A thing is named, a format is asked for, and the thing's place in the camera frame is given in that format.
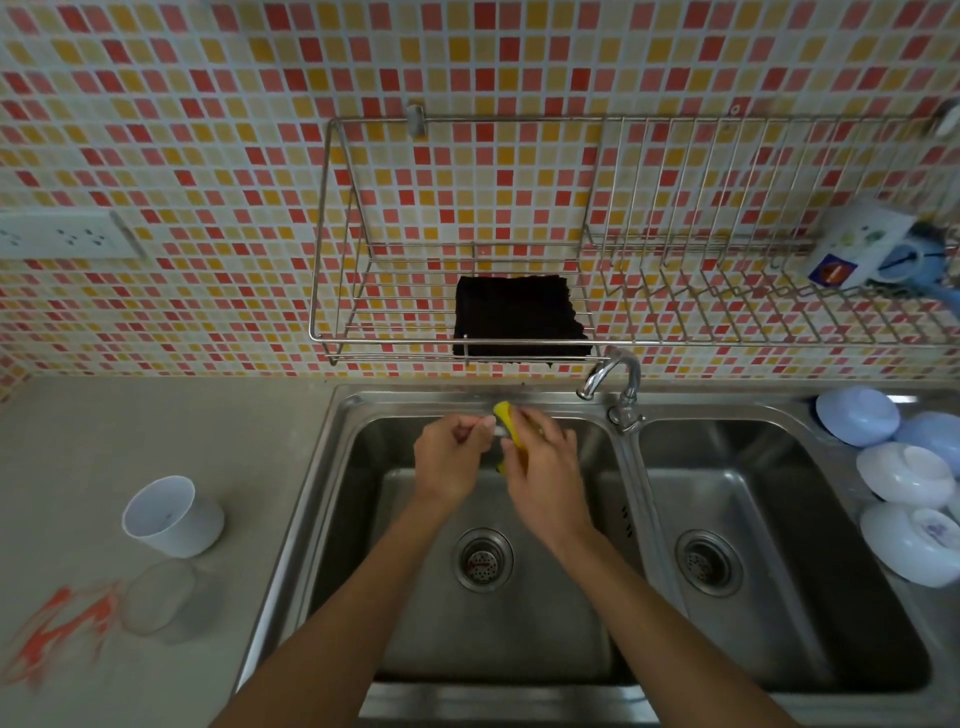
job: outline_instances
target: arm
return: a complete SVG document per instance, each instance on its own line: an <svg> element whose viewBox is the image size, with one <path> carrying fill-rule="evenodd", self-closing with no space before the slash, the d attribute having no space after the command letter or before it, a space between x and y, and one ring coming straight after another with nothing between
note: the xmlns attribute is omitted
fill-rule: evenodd
<svg viewBox="0 0 960 728"><path fill-rule="evenodd" d="M503 441L516 510L584 590L660 721L681 728L796 726L593 528L575 433L563 432L539 410L524 408L512 414L529 452L525 473L516 446ZM697 699L691 700L692 694Z"/></svg>
<svg viewBox="0 0 960 728"><path fill-rule="evenodd" d="M423 557L473 490L493 417L447 415L414 445L410 504L347 582L270 656L211 724L213 728L349 726Z"/></svg>

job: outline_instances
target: wire rack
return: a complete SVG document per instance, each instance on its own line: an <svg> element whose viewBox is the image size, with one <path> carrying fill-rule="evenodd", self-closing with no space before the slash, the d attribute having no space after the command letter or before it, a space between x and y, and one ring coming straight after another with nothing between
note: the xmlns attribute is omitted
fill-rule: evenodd
<svg viewBox="0 0 960 728"><path fill-rule="evenodd" d="M461 276L565 277L586 360L609 344L960 344L933 301L800 273L822 216L856 195L947 227L960 273L960 148L928 119L443 116L416 139L407 123L326 126L310 335L333 363L585 344L457 340L455 356Z"/></svg>

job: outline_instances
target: countertop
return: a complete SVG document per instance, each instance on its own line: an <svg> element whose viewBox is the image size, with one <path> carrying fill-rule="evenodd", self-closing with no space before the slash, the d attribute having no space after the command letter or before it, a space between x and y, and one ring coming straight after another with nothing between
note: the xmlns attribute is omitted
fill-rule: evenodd
<svg viewBox="0 0 960 728"><path fill-rule="evenodd" d="M206 726L236 679L337 383L91 376L23 385L0 409L0 724ZM122 587L164 559L126 536L120 516L167 474L193 478L227 513L220 541L194 560L217 595L214 621L180 644L115 622L99 656L75 637L42 680L11 682L18 630L58 590ZM71 616L68 608L58 620Z"/></svg>

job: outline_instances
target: yellow sponge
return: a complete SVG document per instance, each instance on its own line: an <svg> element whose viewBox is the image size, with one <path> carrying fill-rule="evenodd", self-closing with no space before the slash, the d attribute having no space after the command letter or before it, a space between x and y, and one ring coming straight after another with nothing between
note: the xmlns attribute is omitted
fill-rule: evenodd
<svg viewBox="0 0 960 728"><path fill-rule="evenodd" d="M498 402L493 406L493 414L504 424L507 428L507 431L510 433L510 439L514 441L516 449L520 454L520 465L523 467L523 471L526 473L528 455L527 449L523 446L523 443L520 442L519 436L516 434L516 429L514 428L514 421L510 417L510 403L508 401ZM504 473L506 471L506 466L501 461L499 465L496 466L496 471L498 473Z"/></svg>

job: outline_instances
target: forearm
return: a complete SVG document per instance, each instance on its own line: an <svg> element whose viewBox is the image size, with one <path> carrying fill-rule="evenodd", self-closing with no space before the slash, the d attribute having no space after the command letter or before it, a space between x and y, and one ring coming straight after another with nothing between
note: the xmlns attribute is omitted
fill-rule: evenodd
<svg viewBox="0 0 960 728"><path fill-rule="evenodd" d="M558 554L607 625L664 725L795 726L737 665L670 606L597 532Z"/></svg>
<svg viewBox="0 0 960 728"><path fill-rule="evenodd" d="M348 726L449 511L415 500L321 609L261 666L214 728Z"/></svg>

